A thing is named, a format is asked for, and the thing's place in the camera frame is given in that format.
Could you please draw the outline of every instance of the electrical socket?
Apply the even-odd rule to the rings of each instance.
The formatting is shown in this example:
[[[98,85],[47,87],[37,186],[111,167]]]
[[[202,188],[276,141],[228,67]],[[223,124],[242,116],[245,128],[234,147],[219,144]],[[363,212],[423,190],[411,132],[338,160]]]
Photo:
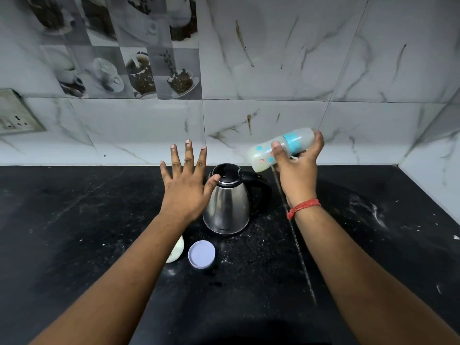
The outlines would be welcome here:
[[[0,90],[0,135],[44,130],[16,92]]]

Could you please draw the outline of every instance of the kettle handle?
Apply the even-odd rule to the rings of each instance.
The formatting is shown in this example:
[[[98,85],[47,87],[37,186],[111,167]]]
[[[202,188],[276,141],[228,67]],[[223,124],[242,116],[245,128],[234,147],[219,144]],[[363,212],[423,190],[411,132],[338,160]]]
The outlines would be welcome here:
[[[260,188],[262,190],[262,196],[259,203],[252,206],[251,215],[258,214],[262,210],[268,207],[268,203],[271,199],[271,186],[268,181],[261,175],[250,171],[240,171],[241,181],[247,186],[249,193],[250,188]]]

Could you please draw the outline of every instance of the red thread bracelet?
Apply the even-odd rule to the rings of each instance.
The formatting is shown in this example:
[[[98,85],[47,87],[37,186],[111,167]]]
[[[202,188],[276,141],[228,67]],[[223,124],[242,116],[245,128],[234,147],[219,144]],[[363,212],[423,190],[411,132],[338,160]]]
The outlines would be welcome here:
[[[287,217],[289,220],[292,220],[292,218],[294,218],[294,213],[300,211],[301,209],[306,209],[306,208],[313,207],[313,206],[321,206],[321,205],[317,199],[312,199],[312,200],[308,200],[308,201],[299,203],[294,208],[291,208],[289,210],[289,212],[287,213]]]

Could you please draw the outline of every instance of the stainless steel kettle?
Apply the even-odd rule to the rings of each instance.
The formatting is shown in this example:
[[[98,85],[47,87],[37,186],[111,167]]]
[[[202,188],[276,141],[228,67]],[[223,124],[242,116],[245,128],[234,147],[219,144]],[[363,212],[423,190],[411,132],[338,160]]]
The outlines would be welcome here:
[[[209,176],[214,174],[220,174],[220,180],[203,211],[203,220],[212,231],[231,235],[246,227],[250,215],[267,207],[271,187],[261,174],[244,171],[231,163],[216,166]],[[251,201],[252,187],[262,191],[258,203]]]

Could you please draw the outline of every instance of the kettle lid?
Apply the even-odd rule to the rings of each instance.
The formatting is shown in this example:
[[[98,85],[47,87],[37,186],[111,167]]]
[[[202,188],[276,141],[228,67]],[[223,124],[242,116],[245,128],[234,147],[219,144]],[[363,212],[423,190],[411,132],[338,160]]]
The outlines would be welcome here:
[[[214,174],[220,174],[220,180],[217,186],[221,188],[235,188],[242,183],[240,170],[237,165],[232,163],[222,163],[211,171],[210,177]]]

